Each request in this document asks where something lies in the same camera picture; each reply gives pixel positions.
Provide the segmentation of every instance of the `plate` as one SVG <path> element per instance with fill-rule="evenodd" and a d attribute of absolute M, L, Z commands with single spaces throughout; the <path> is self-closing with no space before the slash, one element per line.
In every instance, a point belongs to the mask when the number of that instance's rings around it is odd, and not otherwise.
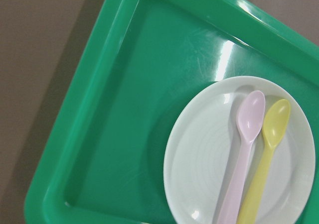
<path fill-rule="evenodd" d="M 253 90 L 265 94 L 266 111 L 282 98 L 291 103 L 287 132 L 275 151 L 256 223 L 292 224 L 305 207 L 315 173 L 315 146 L 304 112 L 280 86 L 258 77 L 239 76 L 201 91 L 171 131 L 163 177 L 168 205 L 178 223 L 216 223 L 240 145 L 236 112 Z M 243 197 L 263 145 L 259 134 L 252 148 Z"/>

